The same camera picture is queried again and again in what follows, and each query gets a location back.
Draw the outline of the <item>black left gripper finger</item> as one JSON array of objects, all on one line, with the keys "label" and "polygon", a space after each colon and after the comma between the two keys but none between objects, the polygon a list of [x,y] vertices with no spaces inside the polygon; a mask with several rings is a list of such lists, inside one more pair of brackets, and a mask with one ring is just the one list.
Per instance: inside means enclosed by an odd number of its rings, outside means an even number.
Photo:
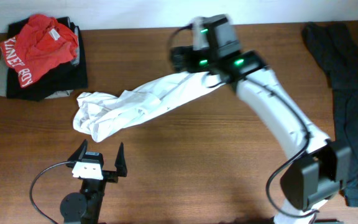
[{"label": "black left gripper finger", "polygon": [[127,176],[127,166],[126,166],[126,160],[125,160],[125,156],[124,156],[124,143],[123,142],[119,146],[119,150],[117,152],[114,166],[116,168],[116,172],[119,177]]},{"label": "black left gripper finger", "polygon": [[79,148],[67,159],[68,162],[81,161],[84,154],[87,152],[88,140],[84,139]]}]

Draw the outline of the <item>white t-shirt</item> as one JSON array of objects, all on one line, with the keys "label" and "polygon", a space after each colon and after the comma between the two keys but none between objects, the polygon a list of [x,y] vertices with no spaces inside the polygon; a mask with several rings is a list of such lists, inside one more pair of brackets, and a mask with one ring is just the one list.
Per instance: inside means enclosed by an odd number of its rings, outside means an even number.
[{"label": "white t-shirt", "polygon": [[73,129],[101,142],[121,129],[136,126],[207,95],[224,85],[208,72],[173,73],[145,83],[120,96],[83,92],[73,118]]}]

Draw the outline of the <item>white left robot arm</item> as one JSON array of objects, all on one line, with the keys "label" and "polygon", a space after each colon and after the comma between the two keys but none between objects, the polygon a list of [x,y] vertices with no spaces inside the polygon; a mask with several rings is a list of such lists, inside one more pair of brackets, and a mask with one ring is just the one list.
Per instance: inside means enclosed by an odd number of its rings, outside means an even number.
[{"label": "white left robot arm", "polygon": [[104,170],[104,159],[100,152],[89,152],[88,141],[68,158],[67,167],[72,169],[74,178],[82,181],[79,192],[68,194],[60,204],[64,223],[97,224],[105,195],[106,184],[118,183],[127,176],[124,145],[120,144],[114,163],[115,170]]}]

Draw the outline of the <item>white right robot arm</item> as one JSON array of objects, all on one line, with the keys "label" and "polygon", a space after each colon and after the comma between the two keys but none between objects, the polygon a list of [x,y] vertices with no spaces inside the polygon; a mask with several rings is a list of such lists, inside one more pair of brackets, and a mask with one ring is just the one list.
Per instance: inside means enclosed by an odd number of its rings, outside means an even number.
[{"label": "white right robot arm", "polygon": [[253,50],[243,52],[225,14],[196,17],[186,25],[191,46],[170,47],[177,72],[218,75],[275,136],[287,160],[268,178],[279,178],[285,196],[272,223],[317,223],[320,208],[347,185],[352,150],[320,130],[283,89],[274,71]]}]

